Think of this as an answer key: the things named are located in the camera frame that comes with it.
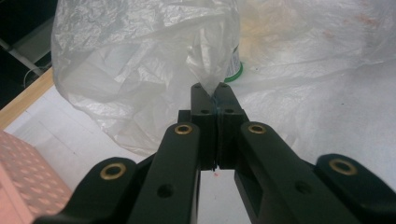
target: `woven pink surface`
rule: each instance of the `woven pink surface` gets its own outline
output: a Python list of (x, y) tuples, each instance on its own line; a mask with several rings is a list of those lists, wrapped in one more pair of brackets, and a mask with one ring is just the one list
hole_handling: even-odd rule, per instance
[(58, 213), (70, 189), (29, 144), (0, 131), (0, 222), (31, 223)]

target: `translucent plastic sheet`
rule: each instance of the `translucent plastic sheet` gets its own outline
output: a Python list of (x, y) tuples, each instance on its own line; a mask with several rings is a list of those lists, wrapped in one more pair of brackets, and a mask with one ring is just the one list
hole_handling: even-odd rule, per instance
[(251, 120), (273, 126), (305, 160), (335, 152), (382, 175), (396, 170), (394, 2), (237, 5), (61, 0), (57, 88), (121, 146), (149, 154), (189, 108), (191, 84), (210, 91), (224, 79), (239, 19), (245, 69), (231, 86)]

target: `wire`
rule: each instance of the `wire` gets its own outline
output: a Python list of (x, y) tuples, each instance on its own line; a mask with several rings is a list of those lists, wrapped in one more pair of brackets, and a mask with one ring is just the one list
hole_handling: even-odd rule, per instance
[(36, 67), (36, 68), (32, 68), (29, 71), (27, 71), (27, 73), (25, 74), (25, 76), (23, 77), (23, 88), (26, 89), (26, 78), (29, 75), (29, 73), (35, 71), (36, 69), (49, 69), (49, 67), (47, 66), (41, 66), (41, 67)]

